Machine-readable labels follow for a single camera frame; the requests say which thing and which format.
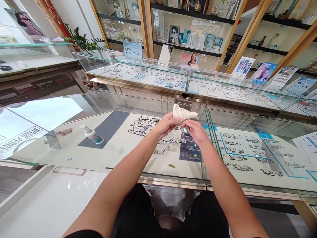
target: hand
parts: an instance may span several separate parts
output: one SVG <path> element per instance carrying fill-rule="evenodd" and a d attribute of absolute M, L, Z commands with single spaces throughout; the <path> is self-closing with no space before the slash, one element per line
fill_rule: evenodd
<path fill-rule="evenodd" d="M 162 139 L 168 133 L 170 133 L 175 125 L 181 121 L 181 118 L 174 118 L 173 113 L 166 114 L 162 117 L 162 119 L 153 127 L 151 132 L 155 133 L 159 139 Z"/>
<path fill-rule="evenodd" d="M 199 122 L 186 120 L 182 123 L 182 128 L 185 127 L 185 125 L 189 127 L 189 132 L 199 147 L 203 146 L 205 143 L 210 143 L 205 129 Z"/>

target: black pants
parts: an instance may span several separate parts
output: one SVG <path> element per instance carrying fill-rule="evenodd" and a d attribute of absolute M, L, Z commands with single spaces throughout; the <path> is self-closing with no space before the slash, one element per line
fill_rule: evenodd
<path fill-rule="evenodd" d="M 217 237 L 229 236 L 228 221 L 213 192 L 203 191 L 195 199 L 190 215 L 177 231 L 160 227 L 151 200 L 141 184 L 126 196 L 117 214 L 111 238 Z"/>

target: forearm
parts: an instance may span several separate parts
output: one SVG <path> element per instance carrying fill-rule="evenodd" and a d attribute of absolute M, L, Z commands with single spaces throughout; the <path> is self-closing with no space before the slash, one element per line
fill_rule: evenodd
<path fill-rule="evenodd" d="M 247 225 L 251 229 L 244 230 L 244 237 L 263 237 L 265 231 L 254 215 L 248 199 L 213 145 L 208 142 L 200 149 L 215 196 L 225 213 L 233 236 L 241 237 L 241 234 L 235 232 L 241 231 L 240 228 Z"/>
<path fill-rule="evenodd" d="M 121 205 L 123 199 L 138 182 L 147 162 L 149 161 L 159 138 L 149 132 L 147 136 L 121 160 L 107 175 L 96 192 L 106 202 Z"/>

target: green leaves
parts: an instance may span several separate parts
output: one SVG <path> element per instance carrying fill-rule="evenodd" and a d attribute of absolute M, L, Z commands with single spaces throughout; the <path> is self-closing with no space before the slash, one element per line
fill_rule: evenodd
<path fill-rule="evenodd" d="M 71 42 L 75 45 L 77 45 L 82 51 L 91 51 L 91 50 L 102 50 L 105 51 L 107 49 L 106 46 L 98 46 L 98 43 L 100 42 L 105 42 L 103 39 L 90 39 L 92 42 L 86 39 L 86 34 L 81 36 L 79 34 L 79 27 L 76 27 L 74 29 L 74 33 L 72 30 L 69 28 L 68 24 L 64 24 L 65 30 L 69 37 L 65 37 L 64 41 L 65 42 Z"/>

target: spray bottle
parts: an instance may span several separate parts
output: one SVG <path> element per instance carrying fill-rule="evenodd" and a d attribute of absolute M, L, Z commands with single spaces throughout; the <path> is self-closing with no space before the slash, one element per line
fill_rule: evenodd
<path fill-rule="evenodd" d="M 102 142 L 104 142 L 104 139 L 100 135 L 98 135 L 98 133 L 95 130 L 90 129 L 85 125 L 81 125 L 80 128 L 83 130 L 83 132 L 85 132 L 85 136 L 87 136 L 96 144 L 101 144 Z"/>

